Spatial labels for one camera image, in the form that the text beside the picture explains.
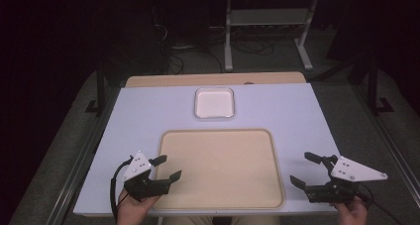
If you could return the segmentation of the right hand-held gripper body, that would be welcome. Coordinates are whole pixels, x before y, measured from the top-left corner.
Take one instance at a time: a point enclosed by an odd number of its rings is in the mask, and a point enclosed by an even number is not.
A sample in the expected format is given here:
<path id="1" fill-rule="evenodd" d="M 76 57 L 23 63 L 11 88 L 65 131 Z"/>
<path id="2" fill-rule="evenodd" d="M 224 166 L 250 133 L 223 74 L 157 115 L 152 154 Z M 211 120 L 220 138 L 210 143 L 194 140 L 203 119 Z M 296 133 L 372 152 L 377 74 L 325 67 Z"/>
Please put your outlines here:
<path id="1" fill-rule="evenodd" d="M 385 172 L 369 168 L 343 156 L 323 157 L 322 165 L 330 178 L 324 185 L 306 185 L 304 189 L 311 203 L 348 203 L 356 196 L 371 204 L 373 196 L 362 192 L 365 181 L 386 180 Z"/>

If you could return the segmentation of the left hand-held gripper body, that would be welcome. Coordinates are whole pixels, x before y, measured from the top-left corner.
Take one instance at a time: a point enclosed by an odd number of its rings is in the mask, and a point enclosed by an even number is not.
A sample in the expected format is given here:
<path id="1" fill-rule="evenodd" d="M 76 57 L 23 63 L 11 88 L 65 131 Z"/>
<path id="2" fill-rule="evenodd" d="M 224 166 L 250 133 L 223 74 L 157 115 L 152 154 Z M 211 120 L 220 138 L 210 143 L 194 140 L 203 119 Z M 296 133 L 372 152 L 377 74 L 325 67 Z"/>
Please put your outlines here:
<path id="1" fill-rule="evenodd" d="M 168 194 L 168 179 L 150 179 L 152 172 L 149 159 L 138 151 L 123 174 L 124 188 L 134 199 L 141 201 L 148 197 Z"/>

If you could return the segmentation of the person's left hand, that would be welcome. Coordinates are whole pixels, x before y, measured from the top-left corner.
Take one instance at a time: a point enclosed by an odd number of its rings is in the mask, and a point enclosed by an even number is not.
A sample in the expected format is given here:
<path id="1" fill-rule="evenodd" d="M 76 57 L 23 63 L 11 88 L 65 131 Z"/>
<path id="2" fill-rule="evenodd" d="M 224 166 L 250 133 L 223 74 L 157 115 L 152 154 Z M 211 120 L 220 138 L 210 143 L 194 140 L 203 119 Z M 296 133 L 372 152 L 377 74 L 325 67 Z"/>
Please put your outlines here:
<path id="1" fill-rule="evenodd" d="M 159 196 L 148 197 L 138 201 L 123 189 L 117 206 L 117 225 L 141 225 L 149 210 L 159 200 Z"/>

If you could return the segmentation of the person's right hand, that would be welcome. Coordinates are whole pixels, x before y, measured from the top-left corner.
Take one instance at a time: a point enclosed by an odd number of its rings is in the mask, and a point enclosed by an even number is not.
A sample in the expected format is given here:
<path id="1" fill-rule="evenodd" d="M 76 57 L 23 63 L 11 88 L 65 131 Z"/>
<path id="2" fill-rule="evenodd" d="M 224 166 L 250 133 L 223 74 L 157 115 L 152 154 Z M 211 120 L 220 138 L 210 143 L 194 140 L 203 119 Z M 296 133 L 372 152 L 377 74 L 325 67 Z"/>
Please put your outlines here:
<path id="1" fill-rule="evenodd" d="M 368 210 L 366 204 L 359 197 L 355 197 L 351 202 L 332 203 L 338 212 L 338 225 L 367 225 Z"/>

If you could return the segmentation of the beige tray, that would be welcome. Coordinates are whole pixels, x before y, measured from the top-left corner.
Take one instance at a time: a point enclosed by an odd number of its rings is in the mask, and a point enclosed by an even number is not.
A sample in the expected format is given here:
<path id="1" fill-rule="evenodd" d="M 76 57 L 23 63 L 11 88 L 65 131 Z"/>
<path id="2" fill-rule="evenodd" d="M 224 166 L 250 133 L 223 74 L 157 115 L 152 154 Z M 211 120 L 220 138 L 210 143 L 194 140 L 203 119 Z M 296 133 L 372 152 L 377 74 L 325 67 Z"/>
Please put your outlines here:
<path id="1" fill-rule="evenodd" d="M 167 161 L 157 178 L 181 172 L 158 210 L 276 209 L 284 191 L 269 131 L 168 131 L 159 152 Z"/>

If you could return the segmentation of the pale tabletop board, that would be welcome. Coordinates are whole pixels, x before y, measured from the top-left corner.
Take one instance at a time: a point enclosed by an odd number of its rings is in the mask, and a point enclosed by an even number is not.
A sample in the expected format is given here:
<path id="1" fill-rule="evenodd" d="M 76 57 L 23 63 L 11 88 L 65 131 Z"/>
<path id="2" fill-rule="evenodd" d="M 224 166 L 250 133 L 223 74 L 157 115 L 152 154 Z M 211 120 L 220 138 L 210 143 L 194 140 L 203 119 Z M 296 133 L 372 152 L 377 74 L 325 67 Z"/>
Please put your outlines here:
<path id="1" fill-rule="evenodd" d="M 229 85 L 235 114 L 230 118 L 195 116 L 195 93 L 207 86 L 137 87 L 121 90 L 74 211 L 85 216 L 111 212 L 110 180 L 116 168 L 138 151 L 149 158 L 159 152 L 168 131 L 247 130 L 270 132 L 276 152 L 284 201 L 276 209 L 158 210 L 154 216 L 309 214 L 328 213 L 330 207 L 309 203 L 290 183 L 296 176 L 309 184 L 328 181 L 327 170 L 308 162 L 305 152 L 331 156 L 338 152 L 312 86 L 308 83 Z"/>

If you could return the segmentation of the white square dish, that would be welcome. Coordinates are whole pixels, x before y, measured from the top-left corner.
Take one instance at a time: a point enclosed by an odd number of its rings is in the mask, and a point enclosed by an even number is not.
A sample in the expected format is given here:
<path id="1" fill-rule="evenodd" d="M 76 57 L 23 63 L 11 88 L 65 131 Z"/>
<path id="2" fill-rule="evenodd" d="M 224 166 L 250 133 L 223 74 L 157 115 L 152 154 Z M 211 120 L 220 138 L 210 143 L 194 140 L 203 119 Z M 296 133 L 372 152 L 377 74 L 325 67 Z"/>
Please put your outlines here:
<path id="1" fill-rule="evenodd" d="M 230 118 L 235 114 L 234 92 L 228 87 L 199 88 L 195 93 L 195 116 L 202 119 Z"/>

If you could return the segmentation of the black metal stand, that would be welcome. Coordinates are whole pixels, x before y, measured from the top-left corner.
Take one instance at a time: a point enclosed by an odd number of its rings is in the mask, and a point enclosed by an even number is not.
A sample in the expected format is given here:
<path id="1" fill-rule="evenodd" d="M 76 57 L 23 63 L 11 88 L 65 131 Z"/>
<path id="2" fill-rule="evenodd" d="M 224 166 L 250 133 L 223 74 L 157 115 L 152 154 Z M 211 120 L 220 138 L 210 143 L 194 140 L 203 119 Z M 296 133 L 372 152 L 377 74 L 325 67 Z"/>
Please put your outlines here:
<path id="1" fill-rule="evenodd" d="M 85 112 L 86 113 L 95 113 L 99 117 L 105 107 L 105 77 L 102 68 L 102 64 L 98 65 L 96 69 L 96 98 L 90 100 Z"/>
<path id="2" fill-rule="evenodd" d="M 367 77 L 367 105 L 374 116 L 380 113 L 393 112 L 386 98 L 377 97 L 378 63 L 374 56 L 370 58 Z"/>

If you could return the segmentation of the wooden table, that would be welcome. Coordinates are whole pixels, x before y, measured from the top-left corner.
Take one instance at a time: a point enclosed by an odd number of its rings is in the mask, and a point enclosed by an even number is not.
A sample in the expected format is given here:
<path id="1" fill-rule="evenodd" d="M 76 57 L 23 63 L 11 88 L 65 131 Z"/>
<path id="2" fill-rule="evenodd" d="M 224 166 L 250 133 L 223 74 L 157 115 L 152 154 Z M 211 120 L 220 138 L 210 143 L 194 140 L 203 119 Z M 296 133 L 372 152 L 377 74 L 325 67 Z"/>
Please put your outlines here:
<path id="1" fill-rule="evenodd" d="M 301 72 L 245 72 L 132 76 L 126 87 L 305 83 Z"/>

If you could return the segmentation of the metal floor rail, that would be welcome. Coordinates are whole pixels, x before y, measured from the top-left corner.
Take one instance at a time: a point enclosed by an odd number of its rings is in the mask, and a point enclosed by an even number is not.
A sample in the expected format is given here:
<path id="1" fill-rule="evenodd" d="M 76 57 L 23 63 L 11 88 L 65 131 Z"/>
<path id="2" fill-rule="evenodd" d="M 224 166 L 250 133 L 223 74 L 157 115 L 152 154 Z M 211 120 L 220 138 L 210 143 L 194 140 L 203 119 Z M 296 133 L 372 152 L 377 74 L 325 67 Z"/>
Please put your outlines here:
<path id="1" fill-rule="evenodd" d="M 63 224 L 89 171 L 115 101 L 116 97 L 111 96 L 92 112 L 90 106 L 95 105 L 95 100 L 90 100 L 81 109 L 70 109 L 68 119 L 59 129 L 57 141 L 52 144 L 52 173 L 61 179 L 61 183 L 46 225 Z"/>
<path id="2" fill-rule="evenodd" d="M 369 102 L 362 86 L 354 91 L 382 137 L 402 180 L 420 205 L 420 117 L 391 89 Z"/>

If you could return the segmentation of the white metal desk frame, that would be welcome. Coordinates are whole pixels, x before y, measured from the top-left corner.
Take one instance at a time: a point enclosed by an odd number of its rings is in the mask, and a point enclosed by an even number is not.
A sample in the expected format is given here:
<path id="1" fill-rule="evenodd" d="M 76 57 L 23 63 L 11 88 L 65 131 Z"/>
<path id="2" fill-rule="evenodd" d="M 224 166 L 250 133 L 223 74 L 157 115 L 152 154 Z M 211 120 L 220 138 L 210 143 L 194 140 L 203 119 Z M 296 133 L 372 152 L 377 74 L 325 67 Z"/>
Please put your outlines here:
<path id="1" fill-rule="evenodd" d="M 300 26 L 302 28 L 299 38 L 294 39 L 294 44 L 300 56 L 304 69 L 313 69 L 310 57 L 305 50 L 305 41 L 315 14 L 318 0 L 311 0 L 307 8 L 288 9 L 246 9 L 236 10 L 231 8 L 231 0 L 227 0 L 224 66 L 227 71 L 233 70 L 231 47 L 231 28 L 245 26 Z"/>

